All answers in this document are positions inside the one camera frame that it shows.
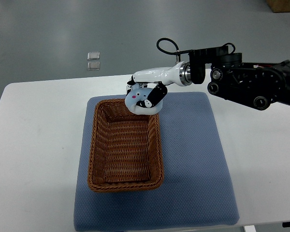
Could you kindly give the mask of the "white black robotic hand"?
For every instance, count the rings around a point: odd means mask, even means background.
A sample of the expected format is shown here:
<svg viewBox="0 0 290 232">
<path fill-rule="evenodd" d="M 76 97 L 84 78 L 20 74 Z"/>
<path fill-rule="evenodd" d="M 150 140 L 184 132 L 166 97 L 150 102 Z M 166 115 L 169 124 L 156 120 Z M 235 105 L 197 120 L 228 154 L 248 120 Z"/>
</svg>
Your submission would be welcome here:
<svg viewBox="0 0 290 232">
<path fill-rule="evenodd" d="M 192 84 L 189 62 L 135 72 L 127 82 L 126 106 L 131 112 L 140 108 L 157 110 L 162 107 L 163 98 L 168 92 L 167 86 L 171 84 L 181 87 Z"/>
</svg>

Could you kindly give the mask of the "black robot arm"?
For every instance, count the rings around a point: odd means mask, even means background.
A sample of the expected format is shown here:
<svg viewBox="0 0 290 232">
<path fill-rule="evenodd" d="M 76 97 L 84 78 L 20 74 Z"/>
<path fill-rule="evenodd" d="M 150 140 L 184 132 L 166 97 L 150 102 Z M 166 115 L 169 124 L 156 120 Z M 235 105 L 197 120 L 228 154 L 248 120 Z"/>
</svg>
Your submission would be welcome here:
<svg viewBox="0 0 290 232">
<path fill-rule="evenodd" d="M 243 62 L 242 53 L 220 47 L 189 50 L 190 78 L 205 80 L 205 66 L 211 65 L 207 90 L 210 94 L 257 110 L 280 102 L 290 106 L 290 61 L 280 63 Z"/>
</svg>

